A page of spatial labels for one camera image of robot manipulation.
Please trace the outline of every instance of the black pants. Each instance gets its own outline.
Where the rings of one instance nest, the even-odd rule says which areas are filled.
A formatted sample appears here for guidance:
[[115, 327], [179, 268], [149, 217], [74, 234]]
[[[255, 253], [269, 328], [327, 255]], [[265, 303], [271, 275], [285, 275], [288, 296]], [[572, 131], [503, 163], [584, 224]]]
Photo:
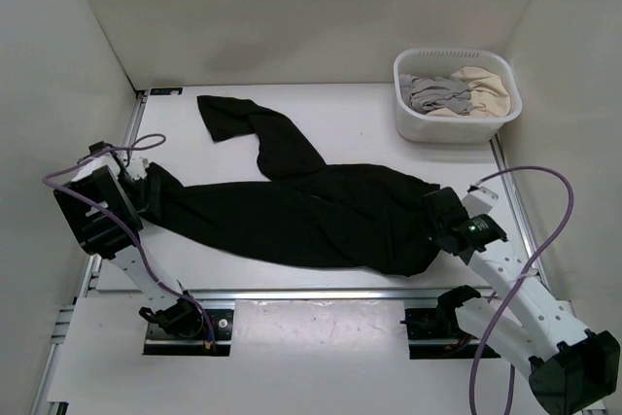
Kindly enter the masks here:
[[270, 182], [183, 187], [152, 164], [158, 212], [144, 218], [204, 245], [292, 266], [423, 272], [438, 254], [422, 230], [415, 177], [370, 164], [327, 165], [287, 117], [251, 100], [200, 96], [215, 142], [257, 134], [258, 166]]

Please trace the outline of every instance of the white wall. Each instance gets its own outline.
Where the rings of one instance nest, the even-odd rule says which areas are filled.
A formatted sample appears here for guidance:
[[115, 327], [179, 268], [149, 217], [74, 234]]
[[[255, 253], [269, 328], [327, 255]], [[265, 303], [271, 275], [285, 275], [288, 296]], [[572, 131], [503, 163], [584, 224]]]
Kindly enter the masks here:
[[[525, 103], [503, 135], [510, 162], [560, 169], [576, 190], [570, 226], [546, 257], [555, 290], [594, 330], [622, 339], [622, 0], [533, 0], [508, 56]], [[541, 241], [564, 190], [544, 176], [519, 181]], [[620, 393], [612, 413], [622, 413]]]
[[0, 0], [2, 414], [27, 413], [85, 265], [41, 176], [124, 132], [133, 101], [86, 0]]
[[504, 47], [529, 0], [89, 0], [137, 88], [389, 82], [417, 46]]

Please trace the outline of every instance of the cable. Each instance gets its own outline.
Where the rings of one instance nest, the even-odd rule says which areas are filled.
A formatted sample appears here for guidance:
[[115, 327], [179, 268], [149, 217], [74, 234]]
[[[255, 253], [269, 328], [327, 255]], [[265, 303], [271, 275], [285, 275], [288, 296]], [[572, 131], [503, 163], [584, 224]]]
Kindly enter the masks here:
[[473, 340], [473, 336], [472, 335], [465, 334], [465, 336], [462, 338], [462, 340], [460, 342], [458, 342], [458, 344], [456, 344], [454, 346], [454, 348], [449, 350], [446, 354], [441, 355], [440, 358], [448, 359], [450, 357], [453, 357], [456, 354], [461, 353], [466, 347], [468, 347], [468, 345], [470, 344], [470, 342], [472, 340]]
[[87, 198], [86, 196], [83, 196], [82, 194], [73, 191], [71, 189], [68, 189], [67, 187], [64, 187], [61, 184], [58, 184], [57, 182], [54, 182], [52, 179], [55, 179], [56, 177], [59, 177], [61, 175], [65, 175], [65, 174], [69, 174], [71, 172], [74, 172], [78, 169], [81, 169], [82, 167], [84, 167], [85, 165], [87, 165], [89, 163], [89, 161], [91, 159], [93, 159], [94, 157], [100, 157], [103, 156], [105, 154], [108, 153], [115, 153], [118, 151], [146, 151], [146, 150], [150, 150], [151, 148], [155, 148], [157, 146], [163, 145], [164, 142], [166, 141], [166, 136], [162, 135], [161, 133], [152, 133], [149, 135], [145, 135], [143, 137], [141, 137], [139, 140], [136, 141], [136, 143], [138, 143], [139, 141], [143, 141], [146, 140], [148, 138], [153, 138], [153, 137], [159, 137], [161, 138], [160, 141], [153, 143], [151, 145], [148, 146], [143, 146], [140, 148], [136, 148], [135, 146], [129, 146], [129, 147], [109, 147], [109, 148], [105, 148], [102, 151], [99, 151], [93, 155], [89, 155], [87, 158], [82, 159], [81, 161], [78, 162], [78, 164], [74, 165], [73, 167], [69, 167], [68, 169], [63, 169], [63, 170], [59, 170], [56, 172], [52, 172], [51, 174], [48, 174], [46, 176], [44, 176], [41, 181], [44, 183], [44, 185], [61, 191], [73, 198], [76, 198], [80, 201], [82, 201], [84, 204], [90, 206], [91, 208], [96, 209], [97, 211], [99, 211], [102, 215], [104, 215], [105, 217], [107, 217], [108, 219], [110, 219], [113, 223], [115, 223], [116, 225], [119, 226], [119, 228], [125, 233], [125, 235], [127, 235], [127, 237], [129, 237], [129, 240], [132, 242], [132, 244], [134, 245], [134, 247], [136, 247], [136, 249], [138, 250], [138, 253], [140, 255], [141, 261], [143, 262], [143, 265], [145, 266], [145, 269], [147, 270], [147, 274], [149, 274], [149, 277], [152, 278], [152, 280], [157, 284], [158, 287], [160, 287], [163, 291], [172, 294], [182, 300], [185, 300], [189, 303], [191, 303], [192, 305], [194, 305], [199, 312], [201, 313], [201, 316], [204, 320], [204, 323], [207, 324], [207, 327], [209, 329], [210, 332], [210, 336], [212, 338], [212, 344], [214, 345], [214, 347], [216, 347], [216, 340], [215, 340], [215, 336], [216, 334], [214, 333], [214, 327], [212, 326], [212, 322], [210, 321], [210, 317], [207, 314], [207, 311], [201, 306], [201, 304], [191, 295], [184, 295], [184, 294], [180, 294], [176, 291], [174, 291], [173, 289], [171, 289], [170, 287], [168, 287], [166, 284], [162, 283], [159, 278], [157, 277], [157, 275], [154, 273], [154, 271], [152, 270], [151, 266], [149, 265], [149, 260], [147, 259], [147, 253], [145, 252], [145, 249], [143, 248], [143, 245], [140, 241], [140, 239], [134, 234], [134, 232], [132, 232], [132, 230], [121, 220], [119, 219], [112, 211], [104, 208], [103, 206], [101, 206], [99, 203], [96, 203], [95, 201], [93, 201], [90, 198]]
[[[486, 343], [488, 342], [488, 339], [490, 338], [491, 334], [493, 333], [493, 329], [495, 328], [495, 326], [497, 325], [497, 323], [501, 319], [503, 311], [505, 311], [505, 308], [507, 308], [507, 306], [509, 305], [510, 301], [512, 301], [512, 298], [514, 298], [514, 296], [516, 296], [516, 294], [518, 293], [518, 290], [523, 285], [523, 282], [525, 282], [525, 279], [527, 279], [527, 277], [529, 277], [528, 273], [529, 273], [529, 270], [531, 269], [532, 265], [540, 257], [542, 252], [544, 250], [546, 250], [551, 245], [551, 243], [553, 243], [553, 241], [560, 235], [560, 233], [562, 233], [562, 230], [564, 230], [564, 228], [568, 224], [568, 221], [569, 221], [570, 216], [572, 214], [572, 209], [574, 208], [574, 191], [572, 190], [572, 185], [570, 184], [570, 181], [562, 173], [560, 173], [560, 172], [558, 172], [558, 171], [556, 171], [554, 169], [548, 168], [548, 167], [542, 167], [542, 166], [539, 166], [539, 165], [521, 165], [521, 166], [517, 166], [517, 167], [510, 167], [508, 169], [503, 169], [503, 170], [500, 170], [499, 172], [496, 172], [496, 173], [491, 174], [491, 175], [489, 175], [487, 177], [484, 177], [483, 179], [478, 181], [475, 184], [475, 186], [479, 187], [484, 182], [487, 182], [487, 181], [489, 181], [491, 179], [494, 179], [495, 177], [499, 177], [499, 175], [507, 174], [509, 172], [521, 171], [521, 170], [536, 170], [536, 171], [539, 171], [539, 172], [546, 172], [546, 173], [548, 173], [550, 175], [553, 175], [553, 176], [557, 177], [559, 180], [561, 180], [562, 183], [564, 184], [564, 186], [566, 187], [567, 192], [568, 192], [568, 206], [566, 208], [566, 213], [564, 214], [564, 217], [560, 221], [560, 223], [557, 226], [557, 228], [555, 228], [553, 233], [551, 233], [551, 235], [549, 235], [549, 237], [546, 240], [544, 240], [544, 242], [534, 251], [534, 253], [530, 256], [528, 261], [525, 263], [525, 267], [523, 267], [523, 270], [521, 271], [521, 276], [522, 277], [519, 276], [518, 280], [516, 281], [514, 286], [510, 289], [509, 293], [507, 294], [507, 297], [501, 302], [501, 305], [497, 309], [497, 311], [495, 312], [495, 315], [493, 316], [493, 319], [491, 320], [490, 324], [486, 327], [486, 330], [484, 330], [484, 333], [481, 336], [481, 339], [479, 341], [479, 345], [477, 346], [477, 350], [475, 351], [475, 357], [473, 358], [473, 364], [472, 364], [472, 366], [470, 368], [470, 378], [469, 378], [469, 381], [468, 381], [468, 404], [469, 404], [469, 407], [470, 407], [471, 415], [477, 415], [477, 407], [475, 406], [475, 383], [477, 381], [477, 369], [478, 369], [479, 364], [481, 362], [482, 354], [483, 354], [484, 349], [486, 347]], [[513, 402], [513, 398], [514, 398], [514, 379], [515, 379], [515, 374], [516, 374], [516, 368], [514, 368], [514, 366], [512, 366], [511, 369], [510, 369], [510, 374], [509, 374], [509, 376], [510, 376], [510, 378], [509, 378], [509, 380], [510, 380], [510, 383], [509, 383], [509, 393], [507, 395], [507, 404], [505, 406], [505, 411], [503, 412], [504, 415], [509, 415], [509, 413], [510, 413], [510, 411], [512, 409], [512, 402]]]
[[162, 141], [161, 141], [161, 142], [157, 142], [157, 143], [155, 143], [155, 144], [153, 144], [153, 145], [151, 145], [151, 146], [141, 147], [141, 149], [139, 149], [139, 150], [137, 149], [136, 151], [145, 151], [145, 150], [150, 150], [151, 148], [156, 148], [156, 147], [158, 147], [158, 146], [160, 146], [160, 145], [163, 145], [163, 144], [164, 144], [164, 142], [166, 141], [166, 136], [164, 136], [162, 133], [150, 133], [150, 134], [148, 134], [148, 135], [143, 135], [143, 136], [141, 136], [141, 137], [140, 137], [140, 138], [138, 138], [136, 141], [134, 141], [134, 143], [132, 143], [132, 144], [131, 144], [131, 149], [129, 149], [129, 150], [127, 150], [127, 151], [125, 152], [125, 157], [127, 157], [127, 162], [125, 163], [125, 167], [128, 167], [128, 166], [129, 166], [129, 162], [130, 162], [130, 161], [131, 161], [131, 159], [132, 159], [132, 150], [135, 150], [135, 149], [136, 149], [136, 145], [137, 145], [138, 143], [140, 143], [141, 141], [148, 140], [149, 138], [153, 138], [154, 136], [157, 136], [157, 137], [161, 138], [161, 139], [162, 139]]

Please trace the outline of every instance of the white surface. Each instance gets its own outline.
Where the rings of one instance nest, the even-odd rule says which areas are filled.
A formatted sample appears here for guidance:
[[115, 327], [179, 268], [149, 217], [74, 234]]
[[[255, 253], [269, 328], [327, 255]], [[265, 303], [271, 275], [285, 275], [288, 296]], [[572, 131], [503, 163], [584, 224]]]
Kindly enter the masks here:
[[[534, 0], [508, 57], [525, 109], [509, 125], [511, 163], [551, 165], [576, 191], [570, 225], [546, 255], [553, 286], [594, 331], [622, 338], [622, 0]], [[566, 195], [543, 176], [518, 177], [541, 241], [562, 217]], [[622, 413], [622, 394], [608, 400]]]
[[[260, 304], [238, 302], [228, 358], [142, 356], [146, 324], [136, 312], [141, 304], [117, 296], [78, 302], [50, 401], [68, 401], [68, 415], [468, 411], [470, 361], [410, 361], [405, 329], [397, 323], [401, 303], [358, 305], [353, 311], [347, 303], [301, 308], [282, 302], [259, 310]], [[500, 413], [508, 364], [487, 360], [480, 368], [480, 413]], [[512, 415], [543, 414], [517, 378]]]
[[[480, 67], [501, 77], [510, 98], [506, 117], [438, 117], [420, 114], [402, 99], [400, 75], [416, 77], [448, 77], [463, 67]], [[471, 49], [420, 48], [402, 52], [393, 66], [396, 87], [396, 120], [399, 134], [411, 141], [423, 143], [476, 144], [490, 141], [507, 122], [516, 119], [523, 109], [512, 69], [495, 53]]]
[[137, 88], [378, 83], [409, 48], [501, 50], [529, 0], [89, 0]]
[[[150, 96], [139, 135], [161, 132], [165, 145], [144, 156], [160, 163], [184, 185], [265, 180], [256, 159], [256, 136], [214, 144], [199, 116], [196, 96], [214, 94], [255, 99], [284, 113], [300, 128], [325, 161], [387, 165], [429, 182], [454, 187], [460, 197], [468, 185], [495, 172], [490, 146], [447, 147], [410, 143], [396, 131], [391, 85], [212, 86], [186, 87], [181, 96]], [[524, 255], [500, 180], [489, 185], [501, 196], [491, 211]], [[426, 273], [410, 278], [368, 270], [313, 270], [246, 259], [194, 243], [148, 225], [141, 238], [160, 264], [189, 289], [374, 289], [486, 286], [462, 261], [441, 254]], [[104, 262], [97, 289], [134, 290], [116, 268]]]
[[0, 413], [26, 413], [85, 264], [41, 177], [121, 135], [132, 102], [86, 0], [0, 0], [0, 316], [10, 330]]

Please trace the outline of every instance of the white laundry basket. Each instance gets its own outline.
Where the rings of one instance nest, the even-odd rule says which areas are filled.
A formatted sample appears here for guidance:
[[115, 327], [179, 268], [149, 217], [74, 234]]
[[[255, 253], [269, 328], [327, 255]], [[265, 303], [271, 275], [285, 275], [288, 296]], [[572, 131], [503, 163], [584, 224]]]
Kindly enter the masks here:
[[[506, 117], [438, 117], [419, 114], [401, 98], [399, 75], [449, 77], [467, 66], [480, 67], [501, 77], [510, 97]], [[492, 52], [477, 49], [411, 49], [402, 52], [394, 64], [397, 131], [407, 140], [423, 143], [483, 143], [490, 140], [504, 123], [516, 119], [523, 109], [509, 64]]]

